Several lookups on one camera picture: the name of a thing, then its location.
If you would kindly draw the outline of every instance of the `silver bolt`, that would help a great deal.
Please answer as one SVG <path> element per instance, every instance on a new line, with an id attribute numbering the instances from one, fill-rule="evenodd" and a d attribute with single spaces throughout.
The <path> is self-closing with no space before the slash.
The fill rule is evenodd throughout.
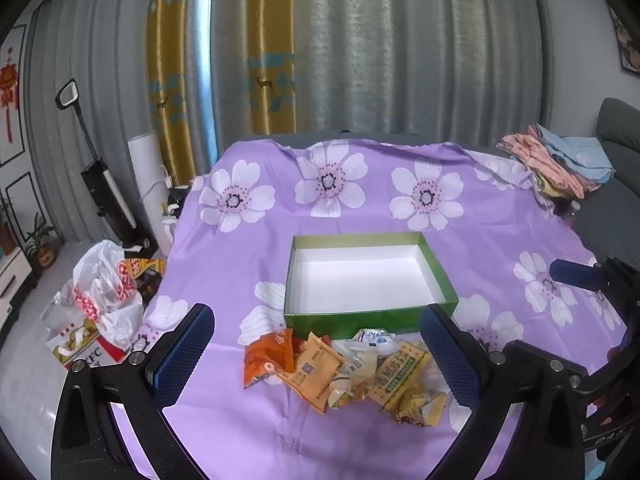
<path id="1" fill-rule="evenodd" d="M 71 365 L 71 370 L 73 372 L 79 372 L 83 368 L 84 368 L 84 360 L 83 359 L 78 359 L 78 361 L 74 361 L 74 363 Z"/>
<path id="2" fill-rule="evenodd" d="M 549 361 L 549 366 L 551 366 L 551 369 L 555 372 L 561 372 L 564 370 L 564 366 L 562 366 L 562 363 L 558 361 L 558 359 L 551 359 L 551 361 Z"/>
<path id="3" fill-rule="evenodd" d="M 139 365 L 142 361 L 145 360 L 146 354 L 144 352 L 133 352 L 129 356 L 129 362 L 132 365 Z"/>
<path id="4" fill-rule="evenodd" d="M 497 365 L 503 365 L 507 362 L 507 358 L 504 356 L 502 352 L 491 352 L 489 354 L 489 359 L 491 362 Z"/>

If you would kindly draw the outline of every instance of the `purple floral cloth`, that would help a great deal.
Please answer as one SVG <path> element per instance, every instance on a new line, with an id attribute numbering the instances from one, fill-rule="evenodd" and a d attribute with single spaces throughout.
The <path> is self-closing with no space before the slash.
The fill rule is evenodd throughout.
<path id="1" fill-rule="evenodd" d="M 519 163 L 451 143 L 236 143 L 194 181 L 143 329 L 148 340 L 168 330 L 172 304 L 185 301 L 215 313 L 216 333 L 164 410 L 209 478 L 415 480 L 438 463 L 469 415 L 451 395 L 437 427 L 417 428 L 373 402 L 319 415 L 278 381 L 242 389 L 242 346 L 284 323 L 293 236 L 404 230 L 424 233 L 460 297 L 453 319 L 488 350 L 520 338 L 593 372 L 619 344 L 624 324 L 603 297 L 549 277 L 555 258 L 594 258 L 539 205 Z M 517 414 L 479 478 L 496 471 Z M 115 416 L 137 468 L 153 478 L 124 411 Z"/>

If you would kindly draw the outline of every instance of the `drawer handle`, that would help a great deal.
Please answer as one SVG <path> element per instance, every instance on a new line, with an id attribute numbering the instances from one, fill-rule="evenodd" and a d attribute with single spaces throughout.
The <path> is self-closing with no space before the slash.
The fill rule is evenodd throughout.
<path id="1" fill-rule="evenodd" d="M 2 292 L 0 292 L 0 300 L 2 298 L 4 298 L 4 295 L 7 294 L 7 292 L 9 291 L 9 289 L 11 288 L 11 286 L 14 284 L 15 282 L 15 274 L 14 276 L 9 280 L 9 283 L 6 284 L 6 287 L 4 288 L 4 290 Z"/>

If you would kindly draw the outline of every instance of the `flower pot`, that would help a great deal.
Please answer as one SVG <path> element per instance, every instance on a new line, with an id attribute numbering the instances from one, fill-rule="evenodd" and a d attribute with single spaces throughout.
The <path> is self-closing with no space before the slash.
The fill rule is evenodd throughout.
<path id="1" fill-rule="evenodd" d="M 38 263 L 43 269 L 47 269 L 47 267 L 50 267 L 53 262 L 56 261 L 56 253 L 49 244 L 45 244 L 39 248 L 36 257 L 38 259 Z"/>
<path id="2" fill-rule="evenodd" d="M 0 247 L 2 247 L 4 254 L 11 254 L 15 251 L 14 237 L 7 224 L 0 225 Z"/>

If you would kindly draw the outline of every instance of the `open cardboard box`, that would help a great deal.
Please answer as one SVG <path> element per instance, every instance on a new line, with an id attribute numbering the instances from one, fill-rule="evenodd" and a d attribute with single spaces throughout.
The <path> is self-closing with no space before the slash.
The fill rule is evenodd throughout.
<path id="1" fill-rule="evenodd" d="M 430 303 L 451 316 L 458 295 L 422 233 L 293 238 L 284 318 L 298 337 L 346 339 L 361 328 L 418 332 Z"/>

